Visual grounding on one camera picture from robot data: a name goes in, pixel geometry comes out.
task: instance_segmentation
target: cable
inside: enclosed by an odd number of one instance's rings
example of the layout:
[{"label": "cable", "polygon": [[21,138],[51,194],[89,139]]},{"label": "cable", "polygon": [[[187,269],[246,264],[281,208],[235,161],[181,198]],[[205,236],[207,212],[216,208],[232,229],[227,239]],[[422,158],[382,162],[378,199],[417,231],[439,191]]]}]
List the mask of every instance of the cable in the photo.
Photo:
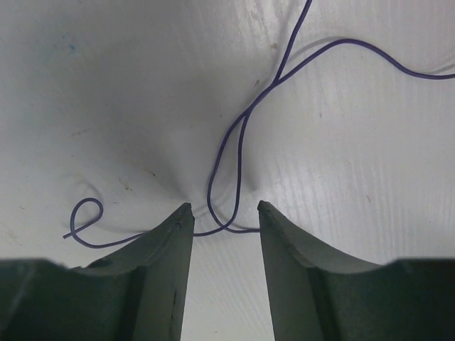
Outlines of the cable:
[{"label": "cable", "polygon": [[[332,42],[328,43],[324,47],[322,47],[322,48],[318,49],[316,52],[312,53],[305,60],[300,62],[296,67],[294,67],[287,74],[282,76],[282,73],[283,73],[284,68],[286,66],[286,63],[287,63],[287,60],[289,59],[289,55],[291,53],[292,47],[293,47],[294,42],[296,40],[297,33],[300,31],[301,25],[304,23],[306,15],[309,12],[309,9],[310,9],[310,6],[311,6],[311,2],[312,2],[312,0],[307,0],[306,3],[305,3],[305,6],[304,6],[304,8],[303,8],[303,10],[301,12],[300,17],[299,17],[299,20],[297,21],[297,23],[296,23],[296,25],[294,27],[294,30],[291,33],[291,37],[290,37],[289,42],[287,44],[287,48],[284,51],[284,55],[283,55],[282,61],[279,64],[278,71],[277,71],[274,79],[272,80],[270,85],[265,90],[263,90],[259,94],[259,96],[256,97],[256,99],[253,101],[253,103],[251,103],[251,105],[248,108],[246,108],[246,110],[243,113],[241,113],[234,120],[234,122],[227,129],[227,131],[226,131],[226,133],[225,133],[225,135],[224,135],[224,137],[223,137],[223,139],[221,141],[221,145],[220,145],[220,148],[218,149],[218,154],[217,154],[216,159],[215,159],[215,164],[213,166],[212,172],[210,173],[210,177],[209,177],[209,181],[208,181],[208,188],[207,188],[207,198],[206,198],[207,199],[207,207],[208,207],[208,210],[210,212],[210,215],[212,216],[213,220],[217,223],[217,225],[219,227],[217,229],[213,229],[211,231],[195,233],[194,237],[206,237],[206,236],[210,236],[212,234],[221,232],[223,230],[226,230],[226,231],[231,232],[231,233],[236,233],[236,234],[254,233],[254,232],[258,232],[259,231],[258,228],[245,228],[245,229],[232,229],[232,228],[230,228],[230,225],[235,221],[235,218],[237,217],[239,206],[240,206],[240,193],[241,193],[241,189],[242,189],[242,151],[243,151],[243,141],[245,139],[245,132],[246,132],[246,129],[247,129],[248,121],[249,121],[249,119],[251,117],[251,114],[252,114],[253,110],[255,109],[255,107],[274,88],[276,88],[276,87],[280,86],[281,84],[283,84],[284,82],[286,82],[289,78],[291,78],[296,73],[298,73],[298,71],[300,71],[302,68],[304,68],[306,65],[308,65],[311,61],[315,60],[318,56],[322,55],[326,51],[330,50],[331,48],[334,48],[335,46],[343,45],[343,44],[357,45],[357,46],[360,46],[362,48],[367,48],[368,50],[378,54],[382,58],[386,59],[386,61],[388,61],[390,64],[395,66],[399,71],[401,71],[401,72],[403,72],[403,73],[405,73],[405,74],[407,74],[409,76],[417,77],[417,78],[423,78],[423,79],[426,79],[426,80],[450,80],[450,79],[454,79],[455,78],[455,74],[429,75],[429,74],[426,74],[426,73],[415,72],[415,71],[413,71],[411,69],[408,69],[407,67],[403,66],[396,59],[394,59],[392,56],[390,56],[389,54],[387,54],[385,51],[381,50],[380,48],[378,48],[378,47],[376,47],[376,46],[374,46],[374,45],[372,45],[370,43],[367,43],[367,42],[365,42],[363,40],[352,39],[352,38],[338,39],[338,40],[335,40],[335,41],[332,41]],[[229,138],[230,138],[232,132],[234,131],[234,129],[239,125],[239,123],[241,121],[243,121],[243,122],[242,122],[242,126],[240,128],[240,135],[239,135],[239,140],[238,140],[238,145],[237,145],[237,184],[236,184],[236,192],[235,192],[234,210],[232,211],[232,215],[231,215],[230,219],[225,224],[223,224],[220,221],[220,219],[218,218],[218,216],[216,215],[216,213],[215,213],[215,211],[213,209],[213,205],[212,205],[213,183],[215,182],[215,178],[216,178],[218,169],[220,167],[221,159],[223,158],[223,153],[225,151],[225,147],[226,147],[226,145],[227,145],[227,143],[229,141]],[[77,210],[79,210],[80,206],[82,206],[86,202],[94,202],[94,203],[96,203],[98,205],[99,209],[100,209],[100,213],[98,214],[98,216],[96,218],[94,218],[90,222],[84,224],[82,227],[79,227],[79,228],[75,229],[74,220],[75,220],[75,216],[76,216]],[[103,244],[103,245],[89,244],[89,243],[81,240],[81,238],[79,238],[79,236],[77,236],[77,233],[79,231],[83,230],[83,229],[86,229],[90,225],[96,223],[98,220],[100,220],[101,216],[102,216],[102,213],[103,213],[103,207],[102,207],[102,204],[101,204],[101,202],[99,200],[96,200],[94,198],[86,198],[86,199],[80,201],[75,206],[75,208],[73,210],[73,213],[71,214],[71,218],[70,218],[70,230],[71,230],[71,232],[69,234],[66,234],[64,236],[64,238],[73,237],[77,242],[81,243],[82,245],[85,245],[86,247],[92,247],[92,248],[99,249],[99,248],[103,248],[103,247],[111,247],[111,246],[114,246],[114,245],[119,245],[119,244],[122,244],[122,243],[125,243],[125,242],[129,242],[129,241],[131,241],[133,239],[136,239],[136,238],[138,238],[138,237],[140,237],[142,235],[142,234],[137,234],[137,235],[135,235],[133,237],[126,238],[126,239],[123,239],[123,240],[118,241],[118,242],[112,242],[112,243]]]}]

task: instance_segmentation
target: purple wire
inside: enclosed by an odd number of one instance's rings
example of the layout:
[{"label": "purple wire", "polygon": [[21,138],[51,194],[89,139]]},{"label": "purple wire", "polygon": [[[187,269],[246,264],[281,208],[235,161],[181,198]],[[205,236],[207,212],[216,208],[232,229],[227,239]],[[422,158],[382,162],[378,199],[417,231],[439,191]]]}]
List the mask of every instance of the purple wire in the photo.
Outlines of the purple wire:
[{"label": "purple wire", "polygon": [[[220,145],[220,148],[218,150],[218,154],[217,154],[216,159],[215,159],[215,165],[213,166],[212,172],[211,172],[210,177],[209,177],[208,189],[207,189],[207,206],[208,206],[208,210],[209,210],[210,215],[212,216],[213,220],[218,224],[219,227],[217,229],[213,229],[211,231],[195,233],[194,237],[210,236],[212,234],[221,232],[223,230],[226,230],[226,231],[231,232],[231,233],[236,233],[236,234],[252,233],[252,232],[258,232],[259,231],[258,228],[245,228],[245,229],[232,229],[232,228],[230,228],[230,225],[235,221],[235,218],[237,217],[239,206],[240,206],[240,193],[241,193],[241,189],[242,189],[242,151],[243,151],[243,141],[245,139],[245,132],[246,132],[246,129],[247,129],[248,121],[249,121],[250,116],[251,116],[253,110],[255,109],[255,107],[275,87],[278,87],[279,85],[281,85],[284,82],[286,82],[289,78],[291,78],[296,73],[298,73],[298,71],[300,71],[303,67],[308,65],[312,60],[316,59],[318,56],[322,55],[326,51],[330,50],[331,48],[334,48],[335,46],[343,45],[343,44],[357,45],[357,46],[360,46],[362,48],[367,48],[368,50],[373,51],[374,53],[376,53],[379,56],[381,56],[384,59],[386,59],[386,61],[388,61],[393,66],[395,66],[399,71],[401,71],[401,72],[403,72],[403,73],[405,73],[405,74],[407,74],[409,76],[417,77],[417,78],[423,78],[423,79],[426,79],[426,80],[450,80],[450,79],[454,79],[455,78],[455,74],[428,75],[428,74],[425,74],[425,73],[412,71],[412,70],[408,69],[407,67],[403,66],[396,59],[394,59],[392,56],[388,55],[386,52],[384,52],[383,50],[379,49],[378,47],[376,47],[376,46],[374,46],[374,45],[372,45],[370,43],[367,43],[367,42],[365,42],[363,40],[351,39],[351,38],[338,39],[338,40],[332,41],[331,43],[328,43],[324,47],[322,47],[319,50],[317,50],[316,52],[312,53],[305,60],[300,62],[296,67],[294,67],[287,74],[282,76],[282,73],[284,71],[284,67],[286,66],[287,60],[289,59],[289,55],[291,54],[292,47],[293,47],[294,42],[296,40],[297,33],[299,32],[299,30],[301,28],[301,25],[303,24],[303,22],[304,22],[304,20],[306,18],[306,15],[307,15],[307,13],[308,13],[308,11],[310,9],[311,2],[312,2],[312,0],[307,0],[306,3],[305,3],[304,9],[302,10],[302,13],[301,13],[301,15],[299,17],[299,20],[297,21],[297,23],[296,23],[296,25],[294,27],[294,30],[292,31],[292,34],[291,34],[291,37],[289,39],[287,48],[284,51],[284,55],[283,55],[282,61],[280,62],[280,65],[278,67],[278,71],[277,71],[274,79],[272,80],[270,85],[259,94],[259,96],[253,101],[253,103],[251,103],[251,105],[248,108],[246,108],[246,110],[243,113],[241,113],[234,120],[234,122],[227,129],[227,131],[226,131],[226,133],[225,133],[225,135],[224,135],[224,137],[223,137],[223,139],[221,141],[221,145]],[[239,125],[239,123],[241,121],[243,121],[243,123],[242,123],[242,126],[240,128],[240,135],[239,135],[238,147],[237,147],[237,185],[236,185],[236,191],[235,191],[234,210],[232,212],[232,215],[231,215],[230,219],[225,224],[223,224],[220,221],[220,219],[218,218],[218,216],[216,215],[215,210],[213,209],[213,205],[212,205],[213,183],[215,181],[218,169],[220,167],[221,159],[223,157],[223,153],[224,153],[226,145],[227,145],[227,143],[229,141],[229,138],[230,138],[232,132],[234,131],[234,129]],[[81,227],[76,229],[75,228],[75,223],[74,223],[76,213],[79,210],[79,208],[83,204],[85,204],[86,202],[94,202],[94,203],[96,203],[98,205],[99,209],[100,209],[100,213],[98,214],[98,216],[96,218],[94,218],[93,220],[89,221],[88,223],[86,223],[83,226],[81,226]],[[73,237],[77,242],[81,243],[82,245],[85,245],[86,247],[91,247],[93,249],[101,249],[101,248],[104,248],[104,247],[112,247],[114,245],[119,245],[119,244],[123,244],[125,242],[129,242],[129,241],[131,241],[133,239],[139,238],[142,235],[142,234],[136,234],[133,237],[126,238],[126,239],[120,240],[118,242],[112,242],[112,243],[102,244],[102,245],[89,244],[89,243],[83,241],[81,238],[79,238],[79,236],[77,236],[77,233],[79,231],[82,231],[83,229],[86,229],[90,225],[92,225],[92,224],[96,223],[98,220],[100,220],[102,214],[103,214],[103,207],[102,207],[102,204],[101,204],[101,202],[99,200],[94,199],[94,198],[86,198],[84,200],[81,200],[75,206],[75,208],[73,209],[73,212],[71,214],[71,218],[70,218],[70,230],[71,230],[71,232],[66,234],[64,236],[64,238]]]}]

